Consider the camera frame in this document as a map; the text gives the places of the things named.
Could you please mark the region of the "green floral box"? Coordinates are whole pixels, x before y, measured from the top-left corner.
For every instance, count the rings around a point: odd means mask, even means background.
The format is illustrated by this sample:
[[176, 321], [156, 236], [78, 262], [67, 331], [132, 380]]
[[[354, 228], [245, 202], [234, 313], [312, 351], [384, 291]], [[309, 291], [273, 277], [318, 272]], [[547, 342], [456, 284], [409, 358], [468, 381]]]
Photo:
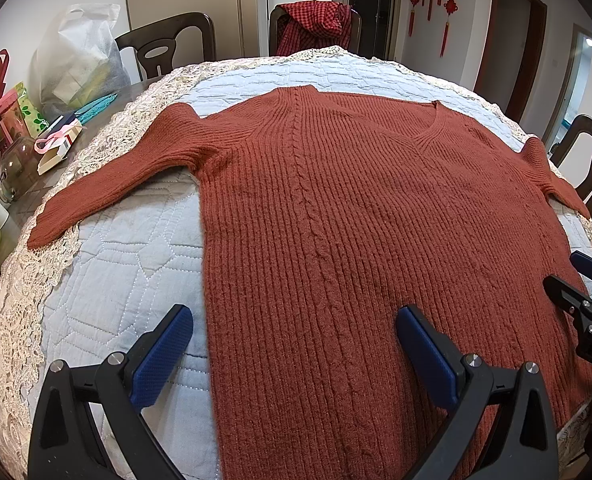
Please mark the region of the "green floral box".
[[14, 86], [17, 94], [17, 104], [22, 112], [29, 135], [37, 139], [40, 134], [48, 128], [49, 122], [38, 111], [29, 99], [29, 93], [23, 81]]

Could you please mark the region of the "white plastic bag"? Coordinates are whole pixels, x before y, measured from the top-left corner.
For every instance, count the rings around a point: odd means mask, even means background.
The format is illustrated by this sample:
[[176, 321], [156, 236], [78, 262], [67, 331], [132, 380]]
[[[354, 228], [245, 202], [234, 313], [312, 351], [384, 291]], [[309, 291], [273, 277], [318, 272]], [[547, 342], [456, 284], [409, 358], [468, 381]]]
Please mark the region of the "white plastic bag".
[[49, 24], [30, 62], [32, 104], [50, 122], [130, 84], [113, 36], [117, 3], [68, 6]]

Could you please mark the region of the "dark wooden chair left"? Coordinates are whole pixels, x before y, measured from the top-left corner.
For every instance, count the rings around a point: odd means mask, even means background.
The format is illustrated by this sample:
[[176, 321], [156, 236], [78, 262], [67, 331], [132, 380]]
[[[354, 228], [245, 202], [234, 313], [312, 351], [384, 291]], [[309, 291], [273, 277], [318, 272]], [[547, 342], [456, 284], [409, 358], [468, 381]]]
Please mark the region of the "dark wooden chair left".
[[202, 36], [204, 62], [215, 62], [216, 35], [211, 18], [202, 12], [182, 13], [130, 30], [115, 39], [119, 50], [131, 48], [148, 79], [172, 72], [177, 36], [182, 30], [196, 28]]

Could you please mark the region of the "dark wooden chair middle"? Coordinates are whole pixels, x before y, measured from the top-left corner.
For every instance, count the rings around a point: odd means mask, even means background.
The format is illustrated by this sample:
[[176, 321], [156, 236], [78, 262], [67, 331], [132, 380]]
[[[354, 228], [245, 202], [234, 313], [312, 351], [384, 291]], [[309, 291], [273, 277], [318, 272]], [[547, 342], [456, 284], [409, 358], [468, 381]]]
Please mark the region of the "dark wooden chair middle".
[[[279, 56], [275, 54], [276, 45], [278, 44], [278, 27], [279, 27], [279, 18], [284, 15], [284, 11], [280, 8], [280, 4], [278, 4], [270, 14], [270, 32], [269, 32], [269, 55], [270, 56]], [[351, 36], [350, 36], [350, 44], [349, 47], [345, 50], [351, 53], [357, 53], [359, 50], [360, 44], [360, 37], [361, 37], [361, 29], [362, 29], [362, 19], [360, 18], [359, 13], [351, 8]]]

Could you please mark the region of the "teal cloth item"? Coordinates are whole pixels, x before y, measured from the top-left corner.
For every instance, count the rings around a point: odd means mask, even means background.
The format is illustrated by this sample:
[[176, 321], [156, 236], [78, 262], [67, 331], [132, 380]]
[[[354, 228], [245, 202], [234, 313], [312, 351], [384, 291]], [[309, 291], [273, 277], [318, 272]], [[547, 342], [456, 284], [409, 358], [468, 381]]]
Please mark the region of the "teal cloth item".
[[117, 99], [118, 93], [114, 92], [108, 94], [107, 96], [101, 96], [96, 100], [86, 104], [85, 106], [81, 107], [79, 110], [75, 111], [75, 118], [80, 122], [81, 125], [85, 125], [87, 122], [90, 122], [91, 119], [98, 116], [106, 110], [110, 104]]

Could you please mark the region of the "pink white small box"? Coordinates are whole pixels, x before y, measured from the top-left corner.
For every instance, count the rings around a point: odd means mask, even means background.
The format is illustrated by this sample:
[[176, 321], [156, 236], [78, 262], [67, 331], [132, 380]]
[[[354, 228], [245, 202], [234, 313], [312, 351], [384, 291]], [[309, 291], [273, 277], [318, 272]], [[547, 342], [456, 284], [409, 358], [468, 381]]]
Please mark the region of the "pink white small box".
[[34, 141], [34, 151], [40, 156], [37, 174], [42, 176], [60, 164], [83, 130], [78, 118], [63, 122], [58, 129], [52, 128], [47, 136]]

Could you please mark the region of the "dark brown door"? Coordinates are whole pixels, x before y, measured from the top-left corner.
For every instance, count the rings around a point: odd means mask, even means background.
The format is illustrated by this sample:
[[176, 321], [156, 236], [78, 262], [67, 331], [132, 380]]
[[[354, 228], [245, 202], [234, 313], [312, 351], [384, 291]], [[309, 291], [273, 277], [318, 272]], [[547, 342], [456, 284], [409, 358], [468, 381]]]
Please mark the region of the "dark brown door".
[[474, 91], [514, 122], [522, 119], [534, 86], [545, 34], [541, 0], [491, 0]]

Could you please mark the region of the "red checkered garment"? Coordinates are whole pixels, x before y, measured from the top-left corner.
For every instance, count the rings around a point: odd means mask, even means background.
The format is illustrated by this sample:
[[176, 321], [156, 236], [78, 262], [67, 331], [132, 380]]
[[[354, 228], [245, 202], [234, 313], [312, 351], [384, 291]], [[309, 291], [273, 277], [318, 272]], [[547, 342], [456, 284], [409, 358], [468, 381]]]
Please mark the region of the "red checkered garment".
[[283, 3], [275, 54], [287, 56], [308, 49], [339, 46], [351, 36], [351, 7], [336, 1], [304, 0]]

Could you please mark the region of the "rust red knit sweater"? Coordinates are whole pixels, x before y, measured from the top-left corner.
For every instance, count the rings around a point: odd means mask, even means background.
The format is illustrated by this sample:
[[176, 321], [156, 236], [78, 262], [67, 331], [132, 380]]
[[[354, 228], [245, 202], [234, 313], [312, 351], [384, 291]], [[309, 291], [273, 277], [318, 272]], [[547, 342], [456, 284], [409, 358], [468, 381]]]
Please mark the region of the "rust red knit sweater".
[[553, 204], [586, 205], [538, 139], [514, 151], [439, 102], [310, 86], [204, 118], [178, 103], [53, 196], [28, 247], [177, 166], [200, 184], [226, 478], [405, 474], [440, 423], [395, 336], [405, 304], [492, 365], [538, 363], [556, 426], [592, 396], [592, 366], [542, 286], [581, 285]]

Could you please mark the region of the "glass jar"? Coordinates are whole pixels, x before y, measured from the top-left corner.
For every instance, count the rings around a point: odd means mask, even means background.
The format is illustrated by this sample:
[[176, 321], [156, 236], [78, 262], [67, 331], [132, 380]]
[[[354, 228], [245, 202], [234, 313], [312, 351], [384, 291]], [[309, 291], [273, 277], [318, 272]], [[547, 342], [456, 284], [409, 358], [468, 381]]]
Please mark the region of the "glass jar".
[[39, 154], [34, 140], [20, 136], [4, 152], [0, 163], [0, 199], [10, 204], [19, 200], [38, 181]]

